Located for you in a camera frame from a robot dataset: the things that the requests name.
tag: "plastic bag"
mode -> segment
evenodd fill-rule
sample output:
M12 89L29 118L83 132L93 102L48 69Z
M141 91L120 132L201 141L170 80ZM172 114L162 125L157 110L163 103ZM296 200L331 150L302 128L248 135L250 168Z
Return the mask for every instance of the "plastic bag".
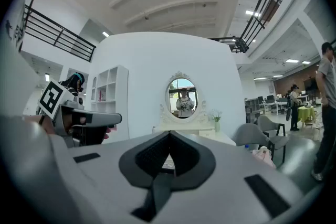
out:
M255 156L258 160L263 161L273 169L277 168L271 159L271 151L266 147L262 147L259 150L252 151L253 156Z

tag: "white bookshelf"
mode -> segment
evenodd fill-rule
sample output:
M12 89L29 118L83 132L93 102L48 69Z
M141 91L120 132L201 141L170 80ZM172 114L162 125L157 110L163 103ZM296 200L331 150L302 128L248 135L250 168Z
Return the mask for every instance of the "white bookshelf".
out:
M129 139L127 88L128 69L116 66L94 76L92 88L87 90L87 94L91 93L91 111L122 115L122 122L116 125L117 130L112 130L110 138L104 140L103 143Z

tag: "small plant in vase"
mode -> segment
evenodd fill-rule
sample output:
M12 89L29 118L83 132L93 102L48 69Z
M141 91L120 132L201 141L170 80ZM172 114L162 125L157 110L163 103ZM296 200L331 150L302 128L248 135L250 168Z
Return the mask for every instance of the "small plant in vase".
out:
M221 125L219 123L219 121L221 120L221 114L222 112L221 111L218 111L218 110L213 110L212 113L211 113L211 116L212 118L215 120L215 131L216 132L219 132L220 129L221 129Z

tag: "gray chair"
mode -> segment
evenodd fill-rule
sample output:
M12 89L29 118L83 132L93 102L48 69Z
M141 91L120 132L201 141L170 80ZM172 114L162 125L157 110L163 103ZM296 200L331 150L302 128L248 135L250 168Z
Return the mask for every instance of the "gray chair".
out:
M283 147L284 155L282 157L282 162L285 161L285 146L288 142L288 138L284 136L274 136L269 138L256 124L243 124L238 128L232 140L236 142L237 146L248 144L258 144L259 147L265 146L271 151L271 159L274 157L274 151Z
M275 146L275 150L278 150L280 148L283 149L283 155L282 155L282 162L285 161L285 154L286 154L286 144L289 140L288 137L286 137L286 130L285 130L285 125L283 123L275 123L271 121L269 118L267 118L265 115L261 115L258 118L258 126L262 130L262 132L269 136L267 131L272 131L272 130L277 130L277 134L274 137L270 138L270 141L273 143ZM282 127L283 130L283 136L279 136L280 128Z

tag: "white ornate mirror frame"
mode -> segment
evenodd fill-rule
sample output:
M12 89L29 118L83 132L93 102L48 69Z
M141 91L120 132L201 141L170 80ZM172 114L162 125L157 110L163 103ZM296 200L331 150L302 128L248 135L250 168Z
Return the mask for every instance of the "white ornate mirror frame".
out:
M198 106L192 116L187 119L179 119L175 117L166 103L166 95L169 85L176 79L187 79L196 88L198 97ZM172 75L165 84L164 94L160 104L160 126L156 126L153 131L166 131L166 130L199 130L213 129L214 126L209 122L208 114L206 112L206 101L204 100L203 93L200 87L187 75L180 71Z

